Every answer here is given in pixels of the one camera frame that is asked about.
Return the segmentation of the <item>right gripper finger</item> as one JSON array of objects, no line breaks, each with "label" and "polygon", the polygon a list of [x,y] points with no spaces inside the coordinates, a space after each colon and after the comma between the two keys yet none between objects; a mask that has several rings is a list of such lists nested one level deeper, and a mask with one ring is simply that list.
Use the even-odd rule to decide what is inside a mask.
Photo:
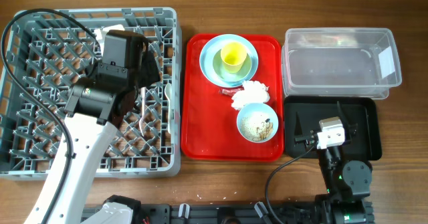
[{"label": "right gripper finger", "polygon": [[301,136],[302,135],[302,125],[300,123],[300,116],[299,113],[296,113],[296,124],[294,129],[294,135],[295,136]]},{"label": "right gripper finger", "polygon": [[345,130],[349,130],[348,120],[347,120],[347,118],[344,114],[344,111],[342,109],[342,104],[339,101],[337,101],[336,105],[337,105],[337,109],[338,109],[338,115],[339,115],[339,118],[342,122],[343,128]]}]

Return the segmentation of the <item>light blue bowl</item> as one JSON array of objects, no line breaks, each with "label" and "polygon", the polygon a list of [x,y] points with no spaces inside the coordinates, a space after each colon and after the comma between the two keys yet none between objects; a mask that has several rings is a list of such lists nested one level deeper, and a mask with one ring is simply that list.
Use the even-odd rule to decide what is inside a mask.
[{"label": "light blue bowl", "polygon": [[[269,137],[267,137],[265,140],[262,140],[259,142],[254,142],[254,141],[250,141],[250,140],[246,139],[240,131],[240,124],[241,124],[242,118],[249,116],[253,112],[263,112],[263,113],[267,114],[270,118],[270,121],[273,123],[273,128],[274,128],[273,132],[271,133],[271,135]],[[254,143],[264,143],[264,142],[271,140],[276,135],[276,132],[278,131],[278,128],[279,128],[279,120],[278,120],[278,116],[275,113],[275,111],[270,106],[268,106],[267,104],[252,103],[252,104],[248,104],[248,105],[244,106],[239,111],[239,113],[237,115],[237,128],[238,128],[239,133],[242,135],[242,137],[244,137],[244,139],[246,139],[250,142],[254,142]]]}]

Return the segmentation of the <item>rice and food scraps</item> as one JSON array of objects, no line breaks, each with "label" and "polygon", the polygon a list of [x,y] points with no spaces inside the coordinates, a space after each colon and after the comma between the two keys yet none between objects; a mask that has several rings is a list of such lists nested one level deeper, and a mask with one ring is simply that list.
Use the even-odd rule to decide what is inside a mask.
[{"label": "rice and food scraps", "polygon": [[273,132],[273,123],[267,114],[263,112],[253,112],[249,116],[242,118],[240,131],[243,136],[254,142],[265,140]]}]

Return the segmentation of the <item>cream plastic spoon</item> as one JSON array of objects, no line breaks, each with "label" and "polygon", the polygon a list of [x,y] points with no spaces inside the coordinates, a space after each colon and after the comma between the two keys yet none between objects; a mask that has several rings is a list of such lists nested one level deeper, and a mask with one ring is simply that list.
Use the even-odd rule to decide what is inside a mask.
[{"label": "cream plastic spoon", "polygon": [[171,102],[171,98],[172,98],[172,91],[173,91],[173,87],[171,83],[168,83],[165,86],[164,89],[164,94],[165,97],[167,99],[167,107],[168,107],[168,116],[167,116],[167,131],[169,134],[171,134],[171,126],[172,126],[172,121],[173,121],[173,109],[172,109],[172,102]]}]

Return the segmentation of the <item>white napkin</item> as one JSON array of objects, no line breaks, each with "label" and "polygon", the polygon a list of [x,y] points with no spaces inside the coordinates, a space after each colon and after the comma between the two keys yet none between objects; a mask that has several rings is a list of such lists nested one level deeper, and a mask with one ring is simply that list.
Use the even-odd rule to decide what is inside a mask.
[{"label": "white napkin", "polygon": [[243,89],[232,96],[231,107],[241,110],[244,106],[252,103],[266,103],[270,100],[269,88],[259,81],[244,81]]}]

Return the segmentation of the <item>red snack wrapper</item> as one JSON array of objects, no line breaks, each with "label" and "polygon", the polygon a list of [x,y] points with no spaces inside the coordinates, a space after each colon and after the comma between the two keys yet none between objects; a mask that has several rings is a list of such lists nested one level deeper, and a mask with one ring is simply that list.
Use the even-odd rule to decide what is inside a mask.
[{"label": "red snack wrapper", "polygon": [[237,92],[242,91],[243,88],[235,88],[235,89],[220,89],[219,93],[227,96],[234,96]]}]

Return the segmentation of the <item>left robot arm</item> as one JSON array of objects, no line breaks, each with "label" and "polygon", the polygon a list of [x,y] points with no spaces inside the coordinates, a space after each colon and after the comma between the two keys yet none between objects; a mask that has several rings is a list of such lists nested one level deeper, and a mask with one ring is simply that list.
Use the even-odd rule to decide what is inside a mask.
[{"label": "left robot arm", "polygon": [[100,161],[143,87],[160,80],[149,40],[110,30],[102,59],[68,90],[62,143],[26,223],[79,223]]}]

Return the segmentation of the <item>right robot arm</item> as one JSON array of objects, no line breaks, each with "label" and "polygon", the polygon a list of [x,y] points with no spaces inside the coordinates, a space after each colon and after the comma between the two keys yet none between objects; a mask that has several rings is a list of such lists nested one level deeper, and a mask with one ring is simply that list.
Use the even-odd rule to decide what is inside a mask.
[{"label": "right robot arm", "polygon": [[370,202],[372,165],[368,161],[345,157],[343,145],[352,142],[351,132],[356,130],[337,103],[338,115],[319,121],[319,129],[294,138],[304,145],[306,152],[315,151],[327,193],[316,195],[310,208],[312,223],[374,223]]}]

